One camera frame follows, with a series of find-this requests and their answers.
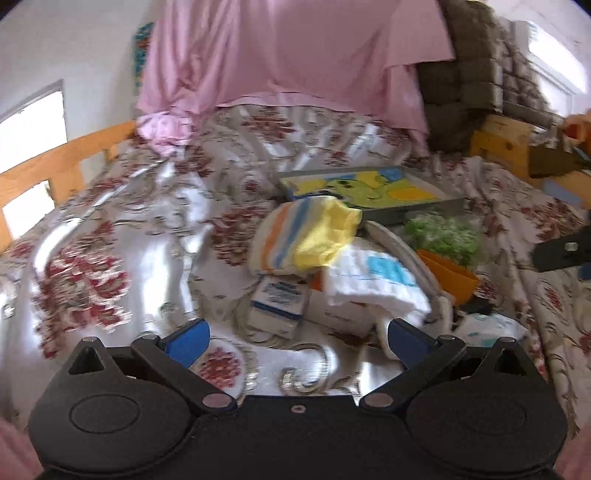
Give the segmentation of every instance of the blue stripe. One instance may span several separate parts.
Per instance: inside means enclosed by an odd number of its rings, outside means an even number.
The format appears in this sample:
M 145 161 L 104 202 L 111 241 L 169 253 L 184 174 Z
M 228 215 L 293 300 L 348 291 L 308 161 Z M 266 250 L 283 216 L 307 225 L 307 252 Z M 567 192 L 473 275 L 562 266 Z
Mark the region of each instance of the blue stripe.
M 272 307 L 271 305 L 267 305 L 266 303 L 261 303 L 259 301 L 253 301 L 252 306 L 256 307 L 259 310 L 264 310 L 266 312 L 275 313 L 276 315 L 279 315 L 280 317 L 284 317 L 288 320 L 301 319 L 301 315 L 298 315 L 297 313 L 286 312 L 285 310 L 281 310 L 281 309 Z
M 297 234 L 300 231 L 301 226 L 303 225 L 304 221 L 306 220 L 306 215 L 308 215 L 308 210 L 310 210 L 310 200 L 311 197 L 307 197 L 301 201 L 300 208 L 298 209 L 297 213 L 295 214 L 295 218 L 293 223 L 291 224 L 291 231 L 290 234 L 285 239 L 285 244 L 283 245 L 283 249 L 277 255 L 277 259 L 275 260 L 275 268 L 279 268 L 287 252 L 289 251 L 290 247 L 292 246 L 293 242 L 296 241 Z

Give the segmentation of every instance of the wooden headboard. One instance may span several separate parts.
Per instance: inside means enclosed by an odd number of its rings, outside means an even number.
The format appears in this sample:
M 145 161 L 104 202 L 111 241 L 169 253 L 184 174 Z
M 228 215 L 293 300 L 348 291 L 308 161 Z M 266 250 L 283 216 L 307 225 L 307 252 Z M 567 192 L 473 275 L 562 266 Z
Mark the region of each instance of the wooden headboard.
M 104 152 L 107 163 L 119 153 L 118 145 L 134 134 L 135 122 L 115 125 L 33 157 L 0 174 L 0 252 L 4 252 L 13 238 L 2 208 L 28 189 L 49 181 L 50 195 L 56 205 L 64 203 L 74 193 L 84 189 L 79 163 Z

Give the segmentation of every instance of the pink cloth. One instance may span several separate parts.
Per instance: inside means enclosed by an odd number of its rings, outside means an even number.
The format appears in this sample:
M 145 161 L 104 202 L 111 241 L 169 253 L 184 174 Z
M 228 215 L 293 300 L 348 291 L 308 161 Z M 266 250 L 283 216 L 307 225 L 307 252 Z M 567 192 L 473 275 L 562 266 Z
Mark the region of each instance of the pink cloth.
M 0 418 L 0 480 L 34 480 L 42 472 L 29 438 Z
M 167 0 L 138 108 L 161 153 L 216 106 L 313 105 L 427 133 L 414 64 L 453 58 L 436 0 Z

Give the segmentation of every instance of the white box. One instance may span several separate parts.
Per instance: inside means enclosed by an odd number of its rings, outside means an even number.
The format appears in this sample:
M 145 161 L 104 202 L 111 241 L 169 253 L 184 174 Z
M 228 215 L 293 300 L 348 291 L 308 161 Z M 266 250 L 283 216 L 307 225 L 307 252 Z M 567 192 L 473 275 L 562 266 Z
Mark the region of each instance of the white box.
M 253 307 L 249 312 L 247 325 L 291 340 L 300 322 L 301 318 L 293 320 Z
M 332 306 L 322 292 L 322 281 L 317 274 L 310 284 L 310 298 L 304 318 L 342 333 L 365 338 L 374 326 L 374 319 L 364 304 L 347 302 Z
M 291 339 L 301 320 L 309 288 L 299 277 L 263 278 L 252 297 L 248 325 Z

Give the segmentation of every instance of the orange bowl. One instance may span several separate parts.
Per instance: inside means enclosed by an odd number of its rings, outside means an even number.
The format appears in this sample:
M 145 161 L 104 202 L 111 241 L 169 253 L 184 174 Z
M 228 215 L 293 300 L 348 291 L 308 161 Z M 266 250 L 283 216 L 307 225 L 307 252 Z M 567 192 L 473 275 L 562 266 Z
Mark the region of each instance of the orange bowl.
M 454 305 L 461 305 L 472 298 L 478 287 L 478 277 L 467 268 L 426 250 L 417 250 L 417 255 L 433 272 L 441 288 L 454 296 Z

